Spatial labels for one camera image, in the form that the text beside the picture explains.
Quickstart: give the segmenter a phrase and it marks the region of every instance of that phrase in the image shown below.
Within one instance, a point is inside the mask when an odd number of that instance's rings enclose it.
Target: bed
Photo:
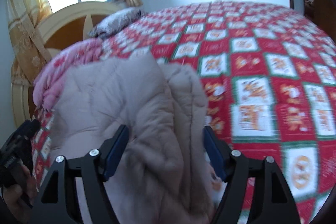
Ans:
[[[116,10],[111,4],[76,4],[47,18],[38,30],[55,55]],[[69,26],[76,38],[69,37]],[[209,98],[205,124],[248,157],[275,158],[303,223],[325,203],[336,182],[336,46],[304,16],[263,3],[191,4],[141,18],[105,39],[102,52],[101,59],[151,52],[159,63],[192,66]],[[41,183],[50,165],[53,115],[35,109],[31,92],[13,86],[13,109],[18,124],[33,112],[41,121],[32,140],[34,175]],[[242,223],[253,184],[250,179]]]

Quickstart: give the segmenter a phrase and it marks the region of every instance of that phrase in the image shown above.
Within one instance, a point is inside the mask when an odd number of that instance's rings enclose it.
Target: pink blanket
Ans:
[[[102,54],[101,44],[100,38],[77,42],[51,60],[34,81],[34,104],[51,110],[63,91],[67,69],[98,61]]]

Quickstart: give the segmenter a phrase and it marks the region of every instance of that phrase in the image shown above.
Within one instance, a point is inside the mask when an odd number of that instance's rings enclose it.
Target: folded comforter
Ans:
[[[34,81],[34,104],[51,110],[63,91],[66,71],[72,66],[98,61],[102,55],[101,45],[100,38],[77,42],[46,64]]]
[[[211,182],[202,144],[207,97],[193,69],[160,66],[147,54],[71,68],[66,76],[54,107],[51,160],[84,156],[125,124],[130,142],[105,183],[120,223],[209,223]],[[77,187],[89,223],[82,184]]]

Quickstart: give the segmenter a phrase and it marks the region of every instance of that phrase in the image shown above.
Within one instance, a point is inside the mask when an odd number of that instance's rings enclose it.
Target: beige comforter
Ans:
[[[121,224],[209,223],[202,129],[207,98],[189,66],[148,54],[72,68],[54,109],[51,160],[84,156],[121,124],[130,141],[106,192]],[[89,223],[78,184],[84,223]]]

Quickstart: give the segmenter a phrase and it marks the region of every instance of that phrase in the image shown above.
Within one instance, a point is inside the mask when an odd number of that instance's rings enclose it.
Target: wooden furniture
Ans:
[[[336,5],[332,0],[314,0],[312,21],[336,41]]]
[[[121,10],[121,7],[114,3],[78,3],[52,14],[43,20],[36,29],[41,34],[45,47],[54,57],[73,43],[85,40],[87,33],[93,26],[118,10]],[[26,119],[30,119],[35,110],[32,93],[32,87],[11,85],[12,108],[16,126]]]

